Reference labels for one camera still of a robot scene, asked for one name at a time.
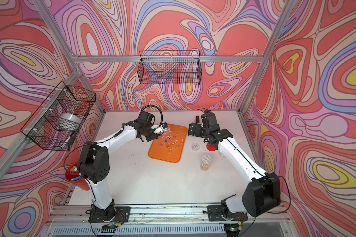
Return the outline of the red jar lid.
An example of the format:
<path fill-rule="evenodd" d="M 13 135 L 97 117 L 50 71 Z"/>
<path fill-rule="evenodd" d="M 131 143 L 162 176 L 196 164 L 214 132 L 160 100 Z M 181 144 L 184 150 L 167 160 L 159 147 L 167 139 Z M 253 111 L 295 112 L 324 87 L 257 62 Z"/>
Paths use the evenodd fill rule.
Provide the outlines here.
<path fill-rule="evenodd" d="M 210 144 L 210 143 L 207 143 L 206 149 L 211 152 L 214 152 L 217 150 L 217 148 L 213 144 Z"/>

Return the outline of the patterned lid candy jar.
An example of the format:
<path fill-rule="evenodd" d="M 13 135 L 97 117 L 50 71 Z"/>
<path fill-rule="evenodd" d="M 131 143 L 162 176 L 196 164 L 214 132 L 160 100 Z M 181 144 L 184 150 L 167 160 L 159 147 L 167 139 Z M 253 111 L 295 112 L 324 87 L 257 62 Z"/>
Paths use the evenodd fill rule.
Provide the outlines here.
<path fill-rule="evenodd" d="M 201 166 L 200 166 L 201 170 L 207 171 L 210 168 L 211 162 L 212 162 L 212 158 L 210 155 L 208 154 L 203 155 L 201 159 Z"/>

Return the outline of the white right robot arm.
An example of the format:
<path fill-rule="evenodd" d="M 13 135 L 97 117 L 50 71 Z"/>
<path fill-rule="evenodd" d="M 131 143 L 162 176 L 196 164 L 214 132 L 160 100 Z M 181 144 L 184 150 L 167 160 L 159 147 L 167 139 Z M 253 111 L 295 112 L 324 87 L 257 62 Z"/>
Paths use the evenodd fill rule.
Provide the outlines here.
<path fill-rule="evenodd" d="M 223 202 L 228 213 L 246 212 L 252 217 L 260 216 L 281 204 L 279 176 L 267 173 L 258 166 L 237 144 L 231 132 L 221 129 L 216 115 L 206 110 L 202 123 L 190 123 L 188 136 L 200 137 L 223 154 L 241 175 L 245 190 L 241 196 L 228 197 Z"/>

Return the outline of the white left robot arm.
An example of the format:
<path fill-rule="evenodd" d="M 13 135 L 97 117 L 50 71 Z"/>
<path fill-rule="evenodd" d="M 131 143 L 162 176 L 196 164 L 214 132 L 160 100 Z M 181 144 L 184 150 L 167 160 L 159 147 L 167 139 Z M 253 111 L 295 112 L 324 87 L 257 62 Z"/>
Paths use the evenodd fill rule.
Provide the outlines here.
<path fill-rule="evenodd" d="M 162 136 L 167 129 L 160 111 L 160 123 L 155 125 L 155 116 L 142 109 L 135 120 L 123 123 L 119 131 L 96 141 L 86 142 L 78 161 L 77 171 L 85 179 L 93 195 L 88 213 L 90 223 L 113 222 L 118 215 L 112 198 L 107 176 L 110 173 L 110 153 L 135 139 L 145 137 L 146 141 L 153 141 Z"/>

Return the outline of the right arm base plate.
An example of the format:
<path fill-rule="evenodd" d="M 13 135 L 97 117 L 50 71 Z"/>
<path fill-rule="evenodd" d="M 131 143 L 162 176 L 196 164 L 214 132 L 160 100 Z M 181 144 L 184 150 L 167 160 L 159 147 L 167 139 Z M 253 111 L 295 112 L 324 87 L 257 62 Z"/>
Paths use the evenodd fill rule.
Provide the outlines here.
<path fill-rule="evenodd" d="M 209 221 L 238 221 L 245 222 L 248 220 L 246 212 L 230 212 L 228 208 L 223 205 L 208 205 L 207 209 L 203 211 L 208 216 Z"/>

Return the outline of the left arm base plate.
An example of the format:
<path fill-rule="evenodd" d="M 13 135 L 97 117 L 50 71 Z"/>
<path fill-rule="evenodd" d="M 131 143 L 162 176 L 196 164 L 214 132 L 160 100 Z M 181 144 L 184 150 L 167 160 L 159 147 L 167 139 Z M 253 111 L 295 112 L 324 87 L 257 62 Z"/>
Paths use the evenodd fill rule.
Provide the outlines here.
<path fill-rule="evenodd" d="M 120 223 L 128 222 L 131 208 L 129 206 L 108 207 L 100 209 L 95 205 L 90 210 L 89 223 Z"/>

